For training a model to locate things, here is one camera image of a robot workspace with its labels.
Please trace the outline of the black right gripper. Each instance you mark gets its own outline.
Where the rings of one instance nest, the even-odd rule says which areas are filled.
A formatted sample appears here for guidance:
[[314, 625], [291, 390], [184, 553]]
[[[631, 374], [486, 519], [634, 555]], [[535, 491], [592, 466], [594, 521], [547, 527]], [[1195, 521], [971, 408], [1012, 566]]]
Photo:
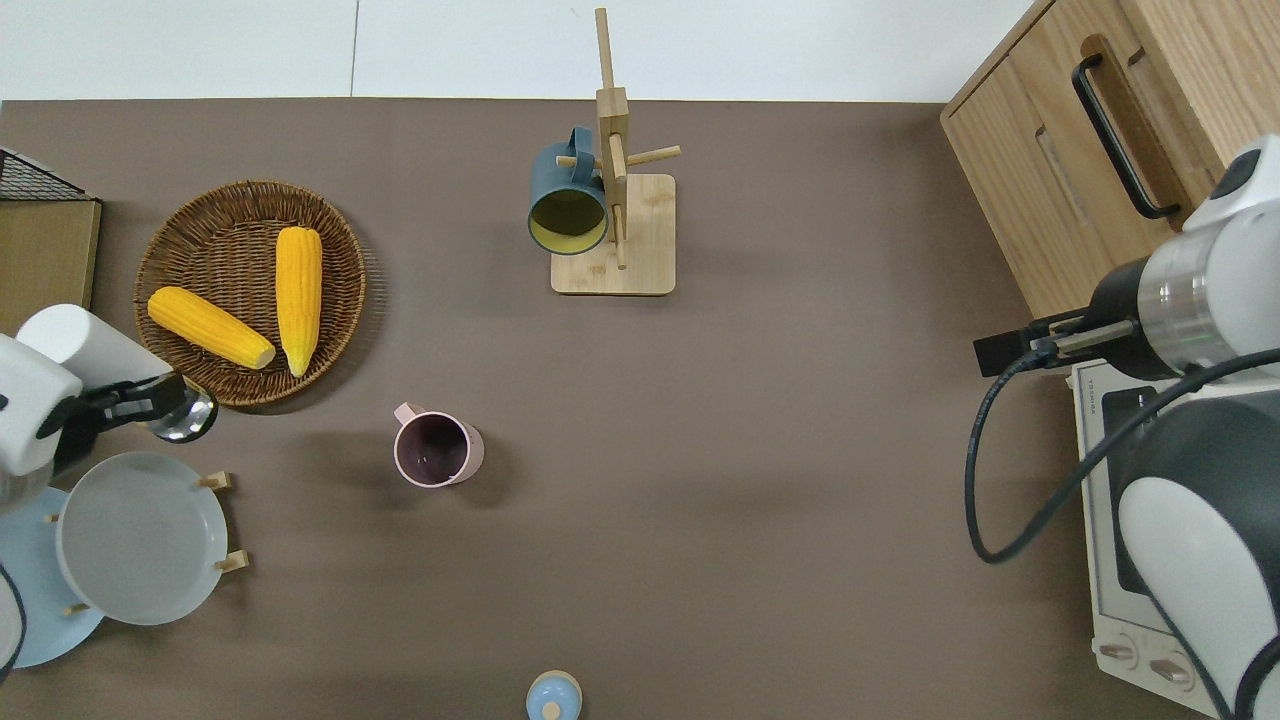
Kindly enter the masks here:
[[1101, 356], [1139, 380], [1165, 380], [1166, 363], [1143, 331], [1138, 295], [1148, 258], [1112, 269], [1091, 296], [1091, 329], [1079, 331], [1084, 313], [1059, 313], [1037, 318], [1023, 328], [975, 340], [980, 375], [997, 377], [1036, 348], [1047, 363], [1082, 363]]

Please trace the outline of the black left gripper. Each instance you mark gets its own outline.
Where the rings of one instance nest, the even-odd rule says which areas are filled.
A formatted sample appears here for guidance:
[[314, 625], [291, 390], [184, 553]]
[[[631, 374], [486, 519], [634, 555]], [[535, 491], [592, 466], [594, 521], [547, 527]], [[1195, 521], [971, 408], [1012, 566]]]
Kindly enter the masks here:
[[186, 415], [186, 379], [168, 372], [142, 380], [122, 380], [88, 395], [60, 400], [38, 425], [38, 439], [58, 436], [54, 471], [83, 461], [97, 438], [127, 423], [169, 427]]

